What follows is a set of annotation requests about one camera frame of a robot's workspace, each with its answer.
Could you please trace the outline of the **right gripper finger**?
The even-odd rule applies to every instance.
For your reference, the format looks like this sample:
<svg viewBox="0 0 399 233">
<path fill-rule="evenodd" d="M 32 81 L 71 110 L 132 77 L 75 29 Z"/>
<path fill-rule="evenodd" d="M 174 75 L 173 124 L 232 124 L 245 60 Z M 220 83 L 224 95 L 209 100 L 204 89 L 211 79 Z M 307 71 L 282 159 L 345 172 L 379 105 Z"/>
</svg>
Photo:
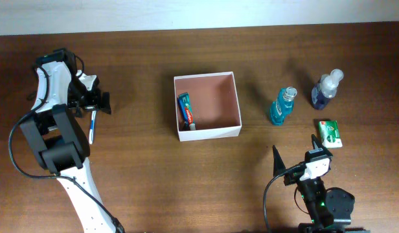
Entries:
<svg viewBox="0 0 399 233">
<path fill-rule="evenodd" d="M 319 139 L 314 135 L 311 134 L 312 146 L 314 150 L 321 151 L 323 150 L 323 145 L 319 141 Z"/>
<path fill-rule="evenodd" d="M 281 173 L 283 173 L 286 170 L 286 167 L 275 145 L 272 146 L 272 150 L 273 150 L 273 176 L 276 177 Z"/>
</svg>

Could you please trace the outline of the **blue white toothbrush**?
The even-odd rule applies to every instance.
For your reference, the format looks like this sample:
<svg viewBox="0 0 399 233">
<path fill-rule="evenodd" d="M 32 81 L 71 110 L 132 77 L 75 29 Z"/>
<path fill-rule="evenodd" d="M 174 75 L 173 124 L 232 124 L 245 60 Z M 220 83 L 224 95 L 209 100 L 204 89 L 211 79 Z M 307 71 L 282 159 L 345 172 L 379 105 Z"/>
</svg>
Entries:
<svg viewBox="0 0 399 233">
<path fill-rule="evenodd" d="M 95 119 L 96 119 L 97 112 L 92 111 L 91 113 L 91 123 L 89 128 L 89 143 L 93 144 L 94 141 L 94 132 L 95 132 Z"/>
</svg>

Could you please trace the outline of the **green red toothpaste tube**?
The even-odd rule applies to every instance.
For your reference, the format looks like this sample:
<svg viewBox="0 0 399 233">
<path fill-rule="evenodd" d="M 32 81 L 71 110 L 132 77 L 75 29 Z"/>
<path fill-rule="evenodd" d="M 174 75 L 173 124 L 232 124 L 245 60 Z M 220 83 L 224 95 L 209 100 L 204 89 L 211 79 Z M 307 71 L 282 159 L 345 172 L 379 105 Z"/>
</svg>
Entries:
<svg viewBox="0 0 399 233">
<path fill-rule="evenodd" d="M 178 98 L 180 98 L 184 104 L 185 104 L 185 111 L 187 113 L 188 117 L 188 122 L 189 122 L 189 130 L 190 131 L 195 131 L 196 130 L 196 125 L 194 122 L 193 114 L 192 114 L 192 108 L 190 104 L 190 96 L 188 93 L 181 93 Z"/>
</svg>

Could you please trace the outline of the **blue disposable razor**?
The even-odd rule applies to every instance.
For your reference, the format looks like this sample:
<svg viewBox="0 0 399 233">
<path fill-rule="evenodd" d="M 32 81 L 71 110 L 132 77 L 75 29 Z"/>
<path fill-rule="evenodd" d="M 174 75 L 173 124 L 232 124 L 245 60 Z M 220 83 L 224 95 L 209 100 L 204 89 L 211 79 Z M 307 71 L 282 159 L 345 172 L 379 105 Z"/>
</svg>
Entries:
<svg viewBox="0 0 399 233">
<path fill-rule="evenodd" d="M 181 111 L 181 115 L 183 117 L 183 129 L 189 130 L 190 128 L 189 128 L 187 113 L 185 111 L 185 104 L 180 98 L 177 98 L 177 102 L 178 102 L 179 110 Z"/>
</svg>

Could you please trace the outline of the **white pink cardboard box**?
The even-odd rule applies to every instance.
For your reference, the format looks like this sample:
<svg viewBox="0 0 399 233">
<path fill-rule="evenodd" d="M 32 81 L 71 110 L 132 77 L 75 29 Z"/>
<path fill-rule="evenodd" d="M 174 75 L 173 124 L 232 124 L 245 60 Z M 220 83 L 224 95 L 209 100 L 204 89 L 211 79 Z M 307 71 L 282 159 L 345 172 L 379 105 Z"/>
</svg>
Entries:
<svg viewBox="0 0 399 233">
<path fill-rule="evenodd" d="M 188 93 L 194 128 L 185 126 L 188 119 L 178 104 L 178 97 Z M 192 74 L 174 77 L 174 102 L 177 134 L 181 142 L 237 137 L 242 119 L 234 72 Z"/>
</svg>

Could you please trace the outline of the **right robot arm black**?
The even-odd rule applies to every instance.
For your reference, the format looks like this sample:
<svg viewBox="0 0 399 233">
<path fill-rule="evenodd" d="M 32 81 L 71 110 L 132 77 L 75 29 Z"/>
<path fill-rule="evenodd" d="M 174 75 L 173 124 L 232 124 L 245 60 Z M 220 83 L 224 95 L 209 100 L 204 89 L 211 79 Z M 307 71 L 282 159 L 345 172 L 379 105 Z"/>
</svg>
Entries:
<svg viewBox="0 0 399 233">
<path fill-rule="evenodd" d="M 278 149 L 272 147 L 273 178 L 265 187 L 263 206 L 266 206 L 269 187 L 282 177 L 286 186 L 296 186 L 295 192 L 301 194 L 305 213 L 311 219 L 310 223 L 299 224 L 299 232 L 367 232 L 364 228 L 349 227 L 355 197 L 342 188 L 325 188 L 321 177 L 330 171 L 333 155 L 315 135 L 311 140 L 313 149 L 305 153 L 302 162 L 290 168 L 285 166 Z"/>
</svg>

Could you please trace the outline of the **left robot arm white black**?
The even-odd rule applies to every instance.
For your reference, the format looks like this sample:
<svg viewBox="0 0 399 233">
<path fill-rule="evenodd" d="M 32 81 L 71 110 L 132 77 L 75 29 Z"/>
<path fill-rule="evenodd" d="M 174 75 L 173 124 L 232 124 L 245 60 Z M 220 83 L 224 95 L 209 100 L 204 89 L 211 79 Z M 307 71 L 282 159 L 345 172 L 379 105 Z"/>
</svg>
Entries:
<svg viewBox="0 0 399 233">
<path fill-rule="evenodd" d="M 90 168 L 94 133 L 85 134 L 77 118 L 111 114 L 109 93 L 99 79 L 78 67 L 82 59 L 62 48 L 36 59 L 38 90 L 31 110 L 15 124 L 39 166 L 57 180 L 69 196 L 84 232 L 124 232 L 120 221 L 103 205 Z"/>
</svg>

